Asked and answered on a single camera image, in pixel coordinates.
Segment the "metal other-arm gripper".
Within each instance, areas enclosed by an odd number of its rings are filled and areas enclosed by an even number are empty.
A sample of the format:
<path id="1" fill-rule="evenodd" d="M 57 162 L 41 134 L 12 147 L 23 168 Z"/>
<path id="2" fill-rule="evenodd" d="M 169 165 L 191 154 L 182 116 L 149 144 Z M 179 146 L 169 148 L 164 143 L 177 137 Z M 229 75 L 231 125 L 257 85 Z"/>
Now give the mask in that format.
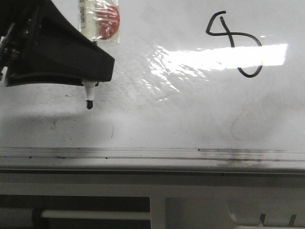
<path id="1" fill-rule="evenodd" d="M 81 85 L 85 38 L 50 0 L 0 2 L 0 70 L 5 85 Z"/>

